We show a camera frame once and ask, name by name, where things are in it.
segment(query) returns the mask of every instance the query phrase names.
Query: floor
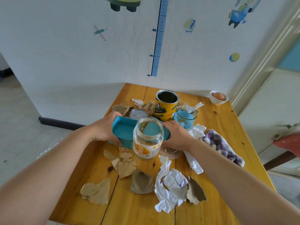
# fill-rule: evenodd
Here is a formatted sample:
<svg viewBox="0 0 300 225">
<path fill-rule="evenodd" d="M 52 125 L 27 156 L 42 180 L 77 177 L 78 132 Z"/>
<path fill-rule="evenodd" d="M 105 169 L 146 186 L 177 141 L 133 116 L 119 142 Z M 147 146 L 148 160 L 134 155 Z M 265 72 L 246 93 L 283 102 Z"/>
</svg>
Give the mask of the floor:
<svg viewBox="0 0 300 225">
<path fill-rule="evenodd" d="M 0 186 L 71 130 L 41 125 L 39 113 L 15 76 L 0 82 Z M 277 190 L 300 208 L 300 180 L 270 175 Z M 48 221 L 47 225 L 60 225 Z"/>
</svg>

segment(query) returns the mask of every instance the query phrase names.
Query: brown egg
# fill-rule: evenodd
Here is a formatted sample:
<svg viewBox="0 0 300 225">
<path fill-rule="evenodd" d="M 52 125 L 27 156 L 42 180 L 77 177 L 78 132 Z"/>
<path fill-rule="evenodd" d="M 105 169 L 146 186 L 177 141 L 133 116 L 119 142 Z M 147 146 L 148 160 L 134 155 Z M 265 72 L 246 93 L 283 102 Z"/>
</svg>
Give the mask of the brown egg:
<svg viewBox="0 0 300 225">
<path fill-rule="evenodd" d="M 218 100 L 225 101 L 225 97 L 220 92 L 214 93 L 212 96 L 215 97 Z"/>
</svg>

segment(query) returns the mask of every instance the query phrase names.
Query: wooden chair leg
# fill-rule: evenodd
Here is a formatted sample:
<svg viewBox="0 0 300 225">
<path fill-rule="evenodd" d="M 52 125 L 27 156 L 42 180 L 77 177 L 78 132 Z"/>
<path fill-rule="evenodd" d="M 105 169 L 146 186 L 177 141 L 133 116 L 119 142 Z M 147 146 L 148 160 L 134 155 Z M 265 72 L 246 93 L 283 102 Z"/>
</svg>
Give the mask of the wooden chair leg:
<svg viewBox="0 0 300 225">
<path fill-rule="evenodd" d="M 277 156 L 276 158 L 272 159 L 271 161 L 264 164 L 264 168 L 266 171 L 273 169 L 276 166 L 284 164 L 292 159 L 295 159 L 297 156 L 290 152 L 286 151 L 285 153 Z"/>
</svg>

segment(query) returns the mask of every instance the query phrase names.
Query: forearm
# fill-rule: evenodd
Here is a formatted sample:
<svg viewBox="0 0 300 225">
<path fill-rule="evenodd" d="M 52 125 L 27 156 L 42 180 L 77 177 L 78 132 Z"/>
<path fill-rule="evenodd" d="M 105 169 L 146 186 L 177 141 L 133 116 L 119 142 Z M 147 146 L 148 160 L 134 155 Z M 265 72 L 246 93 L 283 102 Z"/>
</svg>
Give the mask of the forearm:
<svg viewBox="0 0 300 225">
<path fill-rule="evenodd" d="M 298 224 L 299 210 L 200 140 L 188 150 L 242 224 Z"/>
<path fill-rule="evenodd" d="M 83 127 L 0 188 L 3 224 L 45 224 L 82 152 L 92 140 Z"/>
</svg>

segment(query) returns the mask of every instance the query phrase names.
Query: person's left hand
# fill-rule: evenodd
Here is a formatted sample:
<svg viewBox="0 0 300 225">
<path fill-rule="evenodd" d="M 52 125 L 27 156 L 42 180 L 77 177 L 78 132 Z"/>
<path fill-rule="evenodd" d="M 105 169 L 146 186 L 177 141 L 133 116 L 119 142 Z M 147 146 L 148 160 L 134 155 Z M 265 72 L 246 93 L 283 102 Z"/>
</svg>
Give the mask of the person's left hand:
<svg viewBox="0 0 300 225">
<path fill-rule="evenodd" d="M 117 146 L 122 146 L 121 141 L 113 134 L 113 121 L 118 116 L 122 115 L 113 111 L 108 116 L 90 124 L 88 127 L 93 130 L 93 140 L 109 140 Z"/>
</svg>

